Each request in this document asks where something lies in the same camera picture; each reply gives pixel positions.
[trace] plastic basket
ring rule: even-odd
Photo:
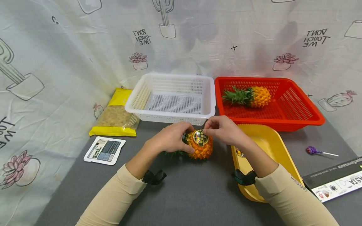
[[[250,108],[223,102],[225,89],[232,86],[247,88],[263,86],[271,94],[271,102],[264,108]],[[292,132],[307,125],[323,125],[325,119],[317,107],[287,78],[218,77],[215,80],[216,101],[220,115],[226,115],[236,124],[262,124],[277,131]]]
[[[125,110],[143,121],[203,125],[215,106],[213,78],[149,73],[138,81]]]

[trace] pineapple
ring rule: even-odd
[[[225,90],[222,98],[249,107],[264,107],[269,104],[271,95],[269,90],[262,86],[251,86],[247,89],[238,89],[233,86],[235,92]]]
[[[184,142],[195,149],[193,154],[188,154],[194,159],[209,158],[212,154],[212,137],[202,133],[202,129],[186,133]]]

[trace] white curtain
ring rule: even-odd
[[[32,225],[114,88],[294,80],[358,155],[362,1],[0,0],[0,225]]]

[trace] red plastic basket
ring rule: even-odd
[[[247,88],[263,86],[271,94],[271,102],[264,108],[250,108],[223,102],[224,90],[232,86]],[[220,115],[236,124],[262,124],[276,131],[293,132],[307,125],[323,125],[325,119],[299,86],[287,78],[218,77],[215,80],[216,103]]]

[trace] hand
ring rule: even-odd
[[[185,144],[181,139],[185,131],[192,132],[193,130],[194,127],[191,123],[181,121],[163,128],[153,138],[149,139],[145,145],[158,152],[175,152],[181,150],[187,153],[194,153],[195,150]]]
[[[212,116],[205,124],[203,133],[213,136],[224,144],[240,148],[242,143],[251,139],[227,116]]]

